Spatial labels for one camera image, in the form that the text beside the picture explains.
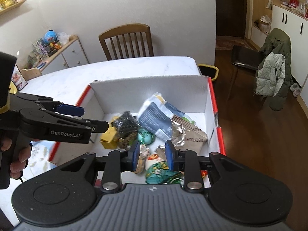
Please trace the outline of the left hand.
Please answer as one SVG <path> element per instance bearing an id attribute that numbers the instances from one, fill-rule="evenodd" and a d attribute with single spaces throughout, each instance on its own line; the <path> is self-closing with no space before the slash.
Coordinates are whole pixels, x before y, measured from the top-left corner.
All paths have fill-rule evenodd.
<path id="1" fill-rule="evenodd" d="M 12 140 L 3 137 L 1 139 L 1 152 L 4 153 L 10 149 Z M 31 156 L 32 145 L 28 144 L 22 148 L 19 152 L 18 159 L 10 164 L 10 177 L 13 179 L 19 179 L 22 176 L 23 169 L 26 167 L 27 161 Z"/>

